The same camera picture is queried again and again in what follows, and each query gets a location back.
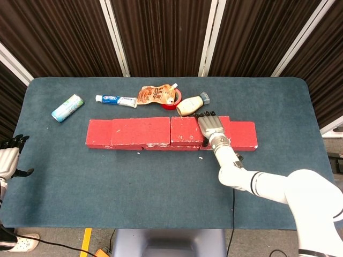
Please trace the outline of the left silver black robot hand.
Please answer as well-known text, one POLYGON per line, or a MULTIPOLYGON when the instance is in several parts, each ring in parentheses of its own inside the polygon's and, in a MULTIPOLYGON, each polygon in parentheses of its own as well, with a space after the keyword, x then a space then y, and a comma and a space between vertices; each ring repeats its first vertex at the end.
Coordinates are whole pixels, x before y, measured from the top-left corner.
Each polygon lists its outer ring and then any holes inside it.
POLYGON ((20 154, 29 135, 19 134, 7 138, 1 142, 1 181, 6 182, 13 177, 28 177, 34 172, 34 168, 27 171, 17 168, 20 154))

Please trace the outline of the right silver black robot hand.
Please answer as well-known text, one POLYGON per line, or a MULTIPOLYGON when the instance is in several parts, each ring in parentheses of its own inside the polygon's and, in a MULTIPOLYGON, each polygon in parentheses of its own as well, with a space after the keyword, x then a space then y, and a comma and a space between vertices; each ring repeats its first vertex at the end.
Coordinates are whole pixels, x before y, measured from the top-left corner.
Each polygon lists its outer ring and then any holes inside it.
POLYGON ((202 146, 206 147, 214 137, 224 137, 225 129, 214 111, 205 111, 193 115, 203 136, 202 146))

